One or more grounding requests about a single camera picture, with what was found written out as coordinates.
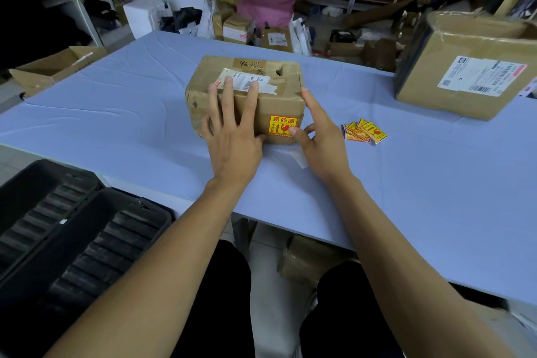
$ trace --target left hand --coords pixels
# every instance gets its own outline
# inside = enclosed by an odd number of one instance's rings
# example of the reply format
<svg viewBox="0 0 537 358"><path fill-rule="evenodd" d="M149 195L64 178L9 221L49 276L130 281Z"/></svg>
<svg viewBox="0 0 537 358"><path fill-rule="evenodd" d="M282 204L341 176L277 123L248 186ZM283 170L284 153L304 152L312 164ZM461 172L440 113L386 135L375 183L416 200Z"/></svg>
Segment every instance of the left hand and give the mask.
<svg viewBox="0 0 537 358"><path fill-rule="evenodd" d="M222 93L222 117L218 107L218 91L209 85L209 112L202 121L201 135L207 142L214 178L223 183L246 187L256 175L263 156L262 144L266 136L255 137L253 117L257 107L259 83L252 82L242 114L241 123L235 121L233 79L225 77Z"/></svg>

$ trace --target black pants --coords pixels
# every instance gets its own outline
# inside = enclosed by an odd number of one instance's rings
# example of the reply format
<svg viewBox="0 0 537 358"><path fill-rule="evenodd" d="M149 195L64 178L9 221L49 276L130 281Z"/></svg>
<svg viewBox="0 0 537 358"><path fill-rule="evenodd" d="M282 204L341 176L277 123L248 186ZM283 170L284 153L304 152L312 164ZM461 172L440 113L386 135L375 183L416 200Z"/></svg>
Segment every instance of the black pants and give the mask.
<svg viewBox="0 0 537 358"><path fill-rule="evenodd" d="M255 358L251 284L243 255L220 240L172 357ZM326 272L317 299L300 327L304 358L403 357L359 263L344 262Z"/></svg>

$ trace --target black plastic crate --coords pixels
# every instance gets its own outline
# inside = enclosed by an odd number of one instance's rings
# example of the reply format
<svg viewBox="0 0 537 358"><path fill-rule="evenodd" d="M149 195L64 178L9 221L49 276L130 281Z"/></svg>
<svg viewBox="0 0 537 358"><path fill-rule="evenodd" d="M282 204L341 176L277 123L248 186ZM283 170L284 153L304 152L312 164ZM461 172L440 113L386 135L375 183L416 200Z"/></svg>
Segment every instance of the black plastic crate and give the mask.
<svg viewBox="0 0 537 358"><path fill-rule="evenodd" d="M94 173L37 160L0 187L0 283L101 187Z"/></svg>
<svg viewBox="0 0 537 358"><path fill-rule="evenodd" d="M104 188L0 286L0 350L42 356L172 223L146 199Z"/></svg>

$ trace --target white table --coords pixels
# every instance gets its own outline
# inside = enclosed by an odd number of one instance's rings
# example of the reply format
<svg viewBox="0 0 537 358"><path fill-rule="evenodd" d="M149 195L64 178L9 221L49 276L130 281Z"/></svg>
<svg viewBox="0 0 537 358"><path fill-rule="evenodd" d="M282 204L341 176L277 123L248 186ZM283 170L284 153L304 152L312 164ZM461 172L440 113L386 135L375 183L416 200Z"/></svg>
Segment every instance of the white table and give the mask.
<svg viewBox="0 0 537 358"><path fill-rule="evenodd" d="M205 55L298 61L336 123L364 117L388 133L377 146L348 142L351 168L419 253L452 282L537 304L536 100L517 98L482 122L399 103L392 75L378 70L154 32L1 115L0 143L181 212L212 177L184 100ZM235 212L351 248L293 149L265 147Z"/></svg>

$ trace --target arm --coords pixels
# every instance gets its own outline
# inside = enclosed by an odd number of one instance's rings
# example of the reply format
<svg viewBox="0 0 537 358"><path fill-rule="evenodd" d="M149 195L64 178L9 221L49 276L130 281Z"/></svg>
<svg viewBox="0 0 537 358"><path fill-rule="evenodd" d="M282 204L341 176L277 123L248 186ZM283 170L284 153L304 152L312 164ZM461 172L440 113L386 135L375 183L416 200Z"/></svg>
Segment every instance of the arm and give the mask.
<svg viewBox="0 0 537 358"><path fill-rule="evenodd" d="M264 136L253 135L258 88L252 83L237 126L232 79L225 80L223 122L216 86L209 87L203 135L214 178L151 249L66 331L47 358L170 356L225 224L261 161Z"/></svg>
<svg viewBox="0 0 537 358"><path fill-rule="evenodd" d="M326 184L376 300L409 357L514 357L467 302L423 259L375 204L348 165L341 130L302 90L314 123L289 132ZM315 131L315 138L308 134Z"/></svg>

